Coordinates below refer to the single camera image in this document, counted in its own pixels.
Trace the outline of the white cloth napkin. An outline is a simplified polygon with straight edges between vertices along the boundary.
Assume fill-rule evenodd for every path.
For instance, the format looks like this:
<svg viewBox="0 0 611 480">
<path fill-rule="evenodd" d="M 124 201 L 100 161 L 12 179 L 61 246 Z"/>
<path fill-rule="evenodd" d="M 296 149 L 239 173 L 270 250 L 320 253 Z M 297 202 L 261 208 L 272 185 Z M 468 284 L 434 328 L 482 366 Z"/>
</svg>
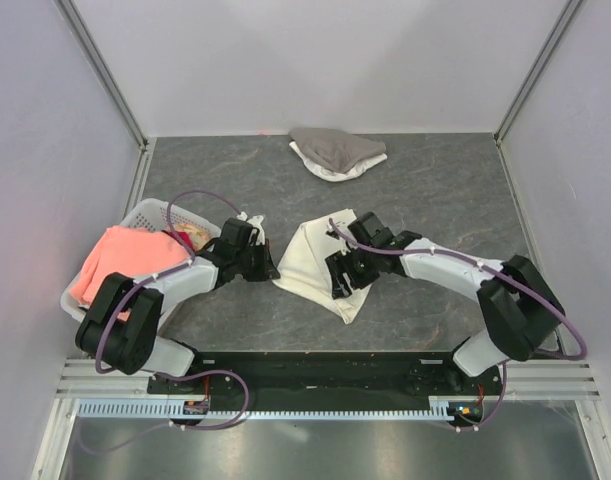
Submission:
<svg viewBox="0 0 611 480">
<path fill-rule="evenodd" d="M 363 307 L 370 287 L 355 290 L 348 298 L 332 298 L 332 280 L 326 258 L 349 248 L 341 239 L 328 235 L 329 219 L 348 233 L 347 226 L 357 219 L 352 209 L 343 209 L 300 224 L 278 265 L 280 278 L 274 284 L 312 301 L 351 324 Z"/>
</svg>

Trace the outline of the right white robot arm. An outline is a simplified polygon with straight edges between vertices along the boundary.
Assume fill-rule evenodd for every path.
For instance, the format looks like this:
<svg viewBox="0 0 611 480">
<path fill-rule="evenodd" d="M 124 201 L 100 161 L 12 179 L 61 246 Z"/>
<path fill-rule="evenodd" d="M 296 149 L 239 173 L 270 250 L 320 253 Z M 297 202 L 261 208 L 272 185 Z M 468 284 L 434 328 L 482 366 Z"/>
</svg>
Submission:
<svg viewBox="0 0 611 480">
<path fill-rule="evenodd" d="M 327 234 L 345 243 L 325 259 L 335 299 L 350 297 L 383 274 L 395 274 L 439 285 L 479 306 L 483 330 L 459 344 L 453 362 L 442 371 L 445 386 L 454 393 L 468 392 L 479 375 L 504 361 L 531 359 L 564 317 L 555 294 L 524 256 L 479 258 L 408 230 L 393 234 L 372 212 L 346 228 L 332 222 Z"/>
</svg>

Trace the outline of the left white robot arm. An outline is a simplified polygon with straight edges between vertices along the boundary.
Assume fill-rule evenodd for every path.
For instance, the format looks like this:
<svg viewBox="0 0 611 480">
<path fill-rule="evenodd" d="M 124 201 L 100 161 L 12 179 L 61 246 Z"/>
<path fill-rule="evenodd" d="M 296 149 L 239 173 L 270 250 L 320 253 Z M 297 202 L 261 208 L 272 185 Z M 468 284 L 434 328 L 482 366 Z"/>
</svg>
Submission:
<svg viewBox="0 0 611 480">
<path fill-rule="evenodd" d="M 277 280 L 263 220 L 261 215 L 230 218 L 196 256 L 140 281 L 109 275 L 78 328 L 76 346 L 95 358 L 100 373 L 132 375 L 143 370 L 169 376 L 183 393 L 196 392 L 205 371 L 193 362 L 190 347 L 158 336 L 160 318 L 238 276 L 248 282 Z"/>
</svg>

